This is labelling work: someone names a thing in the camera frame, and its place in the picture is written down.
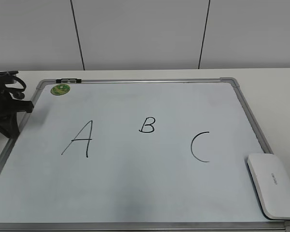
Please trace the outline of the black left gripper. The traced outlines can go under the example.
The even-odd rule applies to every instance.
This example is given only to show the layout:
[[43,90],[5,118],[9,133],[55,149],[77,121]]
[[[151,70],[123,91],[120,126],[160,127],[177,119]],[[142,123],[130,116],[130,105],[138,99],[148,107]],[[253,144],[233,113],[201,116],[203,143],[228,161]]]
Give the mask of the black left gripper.
[[32,101],[12,99],[7,84],[13,83],[13,76],[8,72],[0,72],[0,133],[7,138],[17,138],[20,134],[17,113],[31,113],[34,109]]

